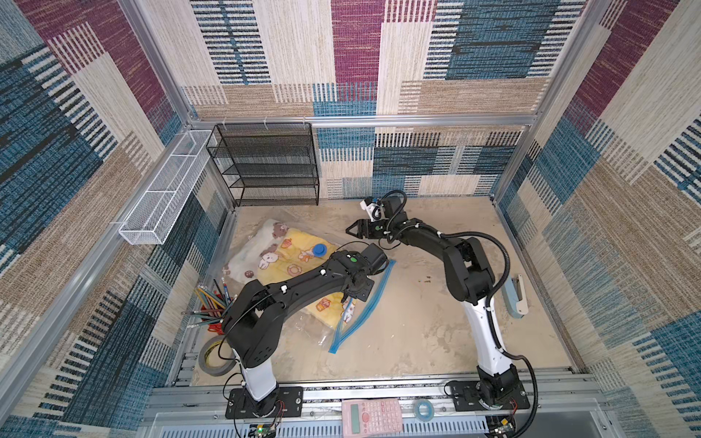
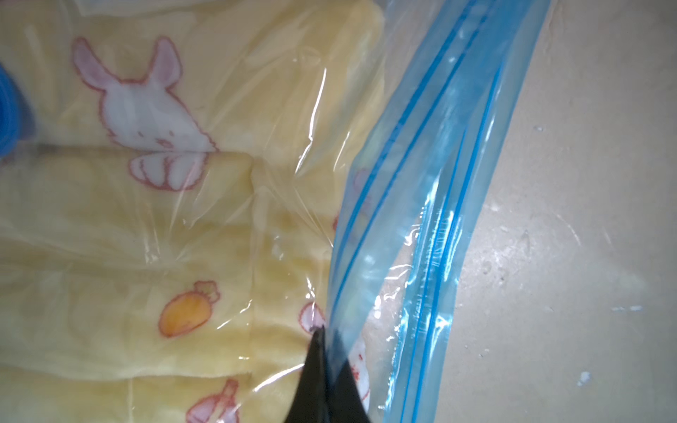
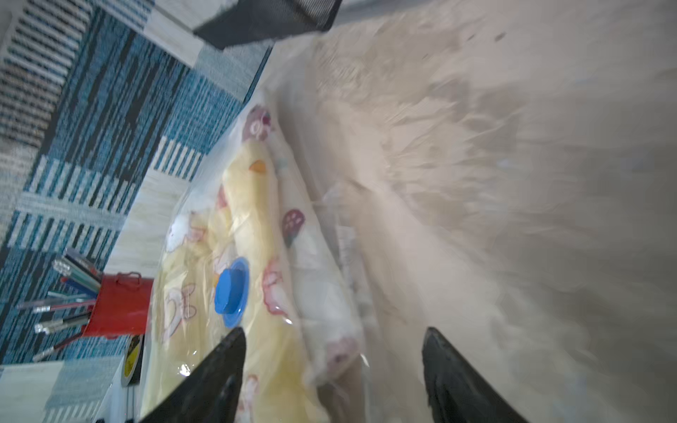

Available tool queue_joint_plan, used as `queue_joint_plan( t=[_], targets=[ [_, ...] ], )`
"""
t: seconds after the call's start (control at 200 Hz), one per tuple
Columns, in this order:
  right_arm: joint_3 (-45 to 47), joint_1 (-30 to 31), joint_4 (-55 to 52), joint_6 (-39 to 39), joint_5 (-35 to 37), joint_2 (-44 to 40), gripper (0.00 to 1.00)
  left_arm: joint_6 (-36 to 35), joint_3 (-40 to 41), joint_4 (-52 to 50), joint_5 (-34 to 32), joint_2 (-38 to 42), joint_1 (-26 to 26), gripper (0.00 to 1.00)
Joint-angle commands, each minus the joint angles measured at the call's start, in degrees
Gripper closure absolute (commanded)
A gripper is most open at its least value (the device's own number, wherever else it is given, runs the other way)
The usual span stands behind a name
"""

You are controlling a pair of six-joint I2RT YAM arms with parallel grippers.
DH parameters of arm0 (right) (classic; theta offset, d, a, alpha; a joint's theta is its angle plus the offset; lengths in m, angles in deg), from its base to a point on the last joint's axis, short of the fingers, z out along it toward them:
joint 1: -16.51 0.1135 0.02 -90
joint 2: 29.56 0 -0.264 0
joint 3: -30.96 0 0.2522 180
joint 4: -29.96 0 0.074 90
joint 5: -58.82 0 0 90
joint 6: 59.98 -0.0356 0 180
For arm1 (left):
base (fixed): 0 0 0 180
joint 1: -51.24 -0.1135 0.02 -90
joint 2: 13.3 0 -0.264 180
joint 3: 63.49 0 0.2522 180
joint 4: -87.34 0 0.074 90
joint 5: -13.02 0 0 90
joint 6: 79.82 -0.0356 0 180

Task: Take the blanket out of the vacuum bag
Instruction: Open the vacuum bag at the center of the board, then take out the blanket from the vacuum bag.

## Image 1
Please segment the clear vacuum bag blue zipper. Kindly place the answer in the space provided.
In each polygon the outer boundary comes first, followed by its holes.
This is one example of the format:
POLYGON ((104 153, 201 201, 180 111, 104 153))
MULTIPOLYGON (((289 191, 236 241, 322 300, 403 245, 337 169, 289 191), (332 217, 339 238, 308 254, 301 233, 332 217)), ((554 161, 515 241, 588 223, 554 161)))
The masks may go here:
POLYGON ((328 296, 367 300, 374 277, 388 266, 376 244, 355 251, 351 244, 335 246, 279 220, 266 220, 226 267, 243 286, 222 317, 219 358, 261 365, 279 345, 287 319, 328 296))

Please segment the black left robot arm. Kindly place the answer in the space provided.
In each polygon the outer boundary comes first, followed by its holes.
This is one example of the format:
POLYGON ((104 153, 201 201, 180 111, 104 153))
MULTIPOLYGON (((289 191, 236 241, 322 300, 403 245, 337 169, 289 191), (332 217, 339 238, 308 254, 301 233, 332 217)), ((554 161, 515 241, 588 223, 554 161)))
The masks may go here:
POLYGON ((275 401, 279 384, 271 357, 279 346, 286 320, 306 306, 341 292, 365 301, 374 288, 374 276, 389 265, 387 255, 375 244, 363 251, 342 249, 320 266, 297 277, 261 284, 252 280, 226 309, 222 328, 226 343, 238 361, 248 396, 256 403, 275 401))

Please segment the white bear print blanket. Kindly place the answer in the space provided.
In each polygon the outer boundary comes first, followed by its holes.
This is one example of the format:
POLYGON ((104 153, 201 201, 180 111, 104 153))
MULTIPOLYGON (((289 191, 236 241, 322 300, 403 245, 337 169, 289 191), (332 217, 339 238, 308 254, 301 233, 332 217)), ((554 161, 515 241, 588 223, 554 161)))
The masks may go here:
POLYGON ((241 284, 255 279, 259 270, 267 269, 277 261, 279 256, 276 251, 283 243, 289 229, 287 224, 278 220, 266 220, 253 237, 243 244, 224 265, 224 277, 241 284))

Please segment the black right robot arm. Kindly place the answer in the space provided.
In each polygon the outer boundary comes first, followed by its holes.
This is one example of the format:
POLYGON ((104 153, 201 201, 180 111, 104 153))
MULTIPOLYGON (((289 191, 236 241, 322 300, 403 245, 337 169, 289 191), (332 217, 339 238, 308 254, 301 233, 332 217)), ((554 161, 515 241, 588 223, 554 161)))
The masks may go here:
POLYGON ((507 351, 495 311, 495 296, 507 283, 510 257, 493 235, 477 231, 444 233, 405 212, 408 197, 392 190, 380 198, 366 198, 361 209, 368 217, 345 230, 357 239, 419 248, 441 260, 450 295, 463 305, 478 353, 481 404, 487 410, 529 408, 536 414, 539 389, 530 361, 507 351))

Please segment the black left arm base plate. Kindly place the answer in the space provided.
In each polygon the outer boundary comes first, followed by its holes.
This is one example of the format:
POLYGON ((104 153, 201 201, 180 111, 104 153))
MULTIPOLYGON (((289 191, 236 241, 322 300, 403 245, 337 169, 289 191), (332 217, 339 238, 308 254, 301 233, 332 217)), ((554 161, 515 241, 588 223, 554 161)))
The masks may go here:
POLYGON ((262 401, 256 401, 245 388, 228 394, 226 419, 298 418, 301 417, 304 389, 301 386, 277 387, 262 401))

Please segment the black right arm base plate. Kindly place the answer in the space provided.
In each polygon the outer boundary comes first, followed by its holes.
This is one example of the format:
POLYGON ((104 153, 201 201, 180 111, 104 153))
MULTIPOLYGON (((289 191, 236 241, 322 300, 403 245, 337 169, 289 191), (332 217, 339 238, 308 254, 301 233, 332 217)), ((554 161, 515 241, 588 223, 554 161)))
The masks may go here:
POLYGON ((510 388, 490 387, 487 381, 449 381, 445 394, 457 412, 512 411, 525 412, 531 401, 521 381, 510 388))

